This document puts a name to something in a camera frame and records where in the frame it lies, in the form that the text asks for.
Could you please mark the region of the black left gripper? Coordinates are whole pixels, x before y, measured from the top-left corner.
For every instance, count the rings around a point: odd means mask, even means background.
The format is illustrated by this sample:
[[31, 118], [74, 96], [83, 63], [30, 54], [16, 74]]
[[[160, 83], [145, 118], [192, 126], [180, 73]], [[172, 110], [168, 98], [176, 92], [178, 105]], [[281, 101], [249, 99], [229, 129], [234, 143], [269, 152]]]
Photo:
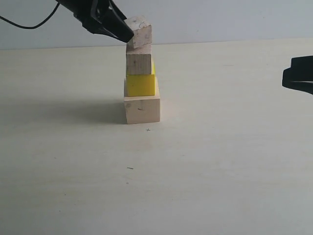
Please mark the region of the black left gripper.
[[127, 43], [134, 36], [126, 25], [127, 17], [114, 1], [107, 0], [108, 9], [97, 9], [97, 0], [57, 0], [57, 2], [73, 13], [83, 28], [92, 34], [109, 36]]

